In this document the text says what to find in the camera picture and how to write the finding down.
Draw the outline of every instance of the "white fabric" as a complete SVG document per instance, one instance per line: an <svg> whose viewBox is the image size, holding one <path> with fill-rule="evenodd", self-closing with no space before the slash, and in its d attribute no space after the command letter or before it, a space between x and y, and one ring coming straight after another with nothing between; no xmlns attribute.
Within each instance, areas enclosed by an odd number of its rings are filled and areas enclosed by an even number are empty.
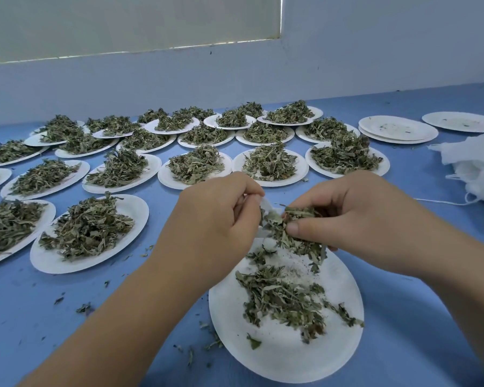
<svg viewBox="0 0 484 387"><path fill-rule="evenodd" d="M441 152L443 164L452 164L455 174L448 179L466 182L466 192L484 201L484 134L462 142L444 142L428 147Z"/></svg>

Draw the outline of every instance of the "wall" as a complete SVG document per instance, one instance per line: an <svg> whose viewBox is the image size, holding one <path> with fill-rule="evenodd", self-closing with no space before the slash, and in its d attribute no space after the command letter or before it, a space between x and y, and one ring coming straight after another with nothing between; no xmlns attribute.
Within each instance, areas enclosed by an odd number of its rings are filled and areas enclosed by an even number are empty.
<svg viewBox="0 0 484 387"><path fill-rule="evenodd" d="M0 124L484 81L484 0L284 0L282 38L0 65Z"/></svg>

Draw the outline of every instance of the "blue tabletop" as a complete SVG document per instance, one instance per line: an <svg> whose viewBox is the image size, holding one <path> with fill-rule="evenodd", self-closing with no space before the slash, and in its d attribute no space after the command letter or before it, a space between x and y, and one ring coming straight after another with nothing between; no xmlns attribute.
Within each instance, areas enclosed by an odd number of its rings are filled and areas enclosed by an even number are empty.
<svg viewBox="0 0 484 387"><path fill-rule="evenodd" d="M484 115L484 84L318 99L308 101L308 104L322 109L325 116L335 116L354 126L359 119L372 115L404 116L415 120L432 111L466 111ZM264 106L268 110L276 107ZM0 126L0 141L26 138L40 124ZM439 137L431 143L462 141L467 136L440 130ZM391 169L385 178L407 194L432 200L464 201L464 183L444 178L452 168L443 166L439 153L427 149L427 144L394 146L372 140L371 145L391 161ZM287 144L288 149L301 155L310 146L297 137ZM233 140L219 148L234 158L251 147ZM173 143L154 153L165 162L186 151ZM55 156L50 150L43 157ZM84 159L95 168L102 163L103 156L98 154ZM13 176L17 176L40 162L41 158L36 158L9 168L13 170ZM267 198L272 203L287 204L328 178L310 170L308 179L309 182L282 188L267 188ZM79 306L87 302L100 306L125 277L145 261L142 254L155 243L179 192L162 186L154 177L127 193L148 203L148 224L131 245L106 262L78 273L45 274L31 266L30 246L0 262L0 387L16 384L83 323L84 316L75 312ZM54 203L57 215L60 215L69 206L90 196L78 182L43 199ZM484 202L469 206L425 203L425 206L484 242ZM366 327L348 364L332 376L311 383L312 386L484 386L484 371L478 359L445 306L424 283L379 270L342 251L337 255L360 287ZM105 288L104 281L107 280L110 285ZM64 300L54 305L55 299L61 296ZM207 331L199 329L199 321L209 322L206 293L170 334L142 386L281 385L252 373L224 348L201 350L212 339ZM191 367L187 367L186 351L181 354L173 345L195 348Z"/></svg>

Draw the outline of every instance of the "hand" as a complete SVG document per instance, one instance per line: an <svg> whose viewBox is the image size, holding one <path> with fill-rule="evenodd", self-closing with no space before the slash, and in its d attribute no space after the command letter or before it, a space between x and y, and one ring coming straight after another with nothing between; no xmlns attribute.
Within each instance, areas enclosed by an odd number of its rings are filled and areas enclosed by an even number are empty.
<svg viewBox="0 0 484 387"><path fill-rule="evenodd" d="M289 223L294 237L341 248L395 273L417 275L455 231L413 198L368 171L322 182L290 204L325 216Z"/></svg>
<svg viewBox="0 0 484 387"><path fill-rule="evenodd" d="M242 172L212 178L181 192L154 255L205 291L251 248L260 222L262 187Z"/></svg>

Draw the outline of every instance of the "person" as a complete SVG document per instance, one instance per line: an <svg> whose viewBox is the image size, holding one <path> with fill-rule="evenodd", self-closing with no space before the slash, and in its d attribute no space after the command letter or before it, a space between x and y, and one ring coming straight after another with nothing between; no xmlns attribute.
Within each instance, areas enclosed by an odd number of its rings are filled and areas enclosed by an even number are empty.
<svg viewBox="0 0 484 387"><path fill-rule="evenodd" d="M263 195L240 172L181 192L150 258L19 386L137 386L174 326L249 251ZM422 279L484 364L484 244L367 171L319 183L290 206L325 216L290 222L290 235Z"/></svg>

